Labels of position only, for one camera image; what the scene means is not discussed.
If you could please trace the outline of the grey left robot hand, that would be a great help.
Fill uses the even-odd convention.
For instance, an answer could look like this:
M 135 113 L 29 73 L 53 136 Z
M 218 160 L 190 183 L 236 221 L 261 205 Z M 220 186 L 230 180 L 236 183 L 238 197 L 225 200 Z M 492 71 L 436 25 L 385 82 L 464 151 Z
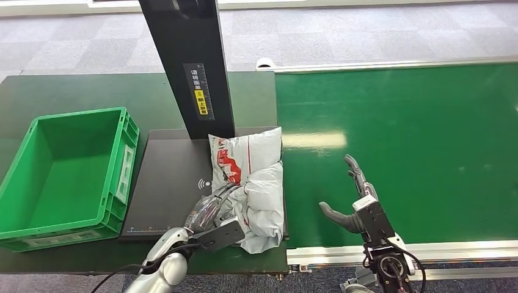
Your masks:
M 215 227 L 215 219 L 229 195 L 239 188 L 239 185 L 228 183 L 210 195 L 202 197 L 188 214 L 184 228 L 189 235 L 202 233 Z

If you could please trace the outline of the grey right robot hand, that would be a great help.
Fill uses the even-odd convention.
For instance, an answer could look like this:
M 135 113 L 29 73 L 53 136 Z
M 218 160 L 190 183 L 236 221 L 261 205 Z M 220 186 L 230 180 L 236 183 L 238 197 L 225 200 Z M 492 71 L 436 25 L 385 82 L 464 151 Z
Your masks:
M 350 154 L 347 154 L 344 157 L 344 161 L 349 167 L 348 175 L 351 177 L 355 184 L 359 198 L 370 195 L 378 200 L 378 195 L 374 186 L 372 183 L 367 181 L 357 161 Z M 337 212 L 324 201 L 319 202 L 319 207 L 328 219 L 342 226 L 346 231 L 354 234 L 361 234 L 365 232 L 365 228 L 363 227 L 363 224 L 357 215 L 345 215 Z

